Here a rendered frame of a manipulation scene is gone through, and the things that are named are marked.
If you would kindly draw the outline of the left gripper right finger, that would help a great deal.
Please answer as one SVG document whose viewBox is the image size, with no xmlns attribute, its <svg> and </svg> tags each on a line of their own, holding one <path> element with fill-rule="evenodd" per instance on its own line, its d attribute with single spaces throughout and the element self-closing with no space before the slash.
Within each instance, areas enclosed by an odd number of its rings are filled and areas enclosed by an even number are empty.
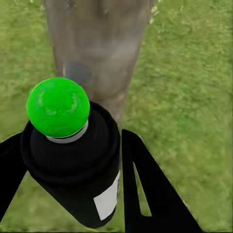
<svg viewBox="0 0 233 233">
<path fill-rule="evenodd" d="M 138 135 L 122 130 L 125 233 L 203 233 Z M 135 163 L 152 216 L 143 216 Z"/>
</svg>

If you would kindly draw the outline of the pesticide atomizer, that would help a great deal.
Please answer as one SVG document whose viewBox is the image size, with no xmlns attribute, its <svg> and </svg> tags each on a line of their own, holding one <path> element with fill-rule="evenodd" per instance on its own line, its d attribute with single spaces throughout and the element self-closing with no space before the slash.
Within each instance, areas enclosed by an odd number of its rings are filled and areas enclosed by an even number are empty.
<svg viewBox="0 0 233 233">
<path fill-rule="evenodd" d="M 21 135 L 22 159 L 33 179 L 87 228 L 113 217 L 119 189 L 121 136 L 110 113 L 82 86 L 92 70 L 66 61 L 64 78 L 34 87 Z"/>
</svg>

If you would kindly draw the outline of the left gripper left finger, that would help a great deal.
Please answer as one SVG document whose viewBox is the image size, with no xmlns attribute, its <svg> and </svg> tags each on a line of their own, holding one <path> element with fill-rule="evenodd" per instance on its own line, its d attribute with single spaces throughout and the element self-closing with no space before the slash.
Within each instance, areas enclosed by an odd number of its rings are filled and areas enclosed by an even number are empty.
<svg viewBox="0 0 233 233">
<path fill-rule="evenodd" d="M 0 144 L 0 221 L 28 170 L 20 151 L 21 135 Z"/>
</svg>

